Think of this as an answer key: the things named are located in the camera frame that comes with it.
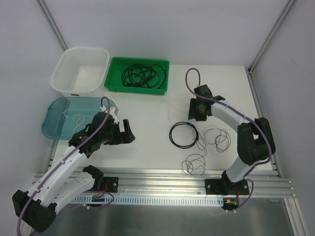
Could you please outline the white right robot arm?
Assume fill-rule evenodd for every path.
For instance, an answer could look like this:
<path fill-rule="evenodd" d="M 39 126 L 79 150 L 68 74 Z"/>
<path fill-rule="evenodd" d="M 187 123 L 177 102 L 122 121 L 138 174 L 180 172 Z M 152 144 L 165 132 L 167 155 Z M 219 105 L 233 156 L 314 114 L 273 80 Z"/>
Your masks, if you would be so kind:
<path fill-rule="evenodd" d="M 213 96 L 207 85 L 192 90 L 196 96 L 190 100 L 189 119 L 206 121 L 215 117 L 237 133 L 238 156 L 219 179 L 207 179 L 208 194 L 235 195 L 238 191 L 248 195 L 244 189 L 247 175 L 259 164 L 266 163 L 275 152 L 275 143 L 269 121 L 264 118 L 249 118 L 232 108 L 222 96 Z"/>

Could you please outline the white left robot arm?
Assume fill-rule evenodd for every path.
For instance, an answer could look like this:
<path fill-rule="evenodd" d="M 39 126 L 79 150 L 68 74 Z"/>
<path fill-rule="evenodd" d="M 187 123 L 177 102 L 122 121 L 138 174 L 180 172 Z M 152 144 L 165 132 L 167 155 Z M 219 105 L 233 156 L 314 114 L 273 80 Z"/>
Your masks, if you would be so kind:
<path fill-rule="evenodd" d="M 75 197 L 87 190 L 103 188 L 103 172 L 89 165 L 73 181 L 69 176 L 101 145 L 129 144 L 135 140 L 128 119 L 123 120 L 124 131 L 114 112 L 99 112 L 92 122 L 73 134 L 60 159 L 27 191 L 17 190 L 13 196 L 15 214 L 18 216 L 17 235 L 21 235 L 21 222 L 36 232 L 47 230 L 57 214 Z"/>

